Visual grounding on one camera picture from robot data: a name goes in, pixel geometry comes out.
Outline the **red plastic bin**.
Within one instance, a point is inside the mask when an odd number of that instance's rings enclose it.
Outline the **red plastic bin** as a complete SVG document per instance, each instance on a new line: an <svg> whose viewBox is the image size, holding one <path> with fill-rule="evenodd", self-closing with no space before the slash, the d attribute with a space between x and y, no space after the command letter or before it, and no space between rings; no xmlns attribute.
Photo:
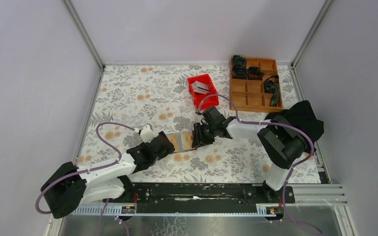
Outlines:
<svg viewBox="0 0 378 236"><path fill-rule="evenodd" d="M217 94L217 90L209 74L187 78L187 82L196 108L204 110L219 105L217 96L206 98L208 95Z"/></svg>

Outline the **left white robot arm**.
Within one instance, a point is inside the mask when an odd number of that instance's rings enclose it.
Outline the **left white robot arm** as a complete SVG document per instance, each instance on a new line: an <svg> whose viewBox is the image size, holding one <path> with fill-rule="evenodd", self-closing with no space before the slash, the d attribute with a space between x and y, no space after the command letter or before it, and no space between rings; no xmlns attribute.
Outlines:
<svg viewBox="0 0 378 236"><path fill-rule="evenodd" d="M59 219L81 204L115 198L127 202L133 195L127 177L148 169L174 150L165 133L160 132L150 142L129 148L113 161L81 167L72 162L63 163L42 185L36 210Z"/></svg>

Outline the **brown leather card holder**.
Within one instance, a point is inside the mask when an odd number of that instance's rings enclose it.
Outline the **brown leather card holder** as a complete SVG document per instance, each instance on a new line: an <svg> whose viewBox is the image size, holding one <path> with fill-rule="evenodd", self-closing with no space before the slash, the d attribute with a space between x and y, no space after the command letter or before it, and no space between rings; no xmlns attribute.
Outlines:
<svg viewBox="0 0 378 236"><path fill-rule="evenodd" d="M193 151L193 150L197 150L196 147L193 147L192 149L187 149L187 150L184 150L183 147L182 147L182 142L181 142L181 133L172 133L172 134L177 134L178 136L178 141L179 141L179 151L177 152L173 152L173 153L181 153L181 152L187 152L187 151Z"/></svg>

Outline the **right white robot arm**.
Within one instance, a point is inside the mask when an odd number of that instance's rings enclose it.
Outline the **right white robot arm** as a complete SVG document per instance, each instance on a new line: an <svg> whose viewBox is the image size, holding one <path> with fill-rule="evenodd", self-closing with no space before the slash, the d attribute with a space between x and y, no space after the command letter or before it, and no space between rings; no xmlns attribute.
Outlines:
<svg viewBox="0 0 378 236"><path fill-rule="evenodd" d="M216 107L208 108L201 116L201 122L194 124L193 148L211 145L215 137L256 140L262 143L272 161L262 195L271 203L282 196L282 188L288 182L295 160L306 150L314 150L310 137L291 126L282 116L265 121L247 121L234 116L226 118Z"/></svg>

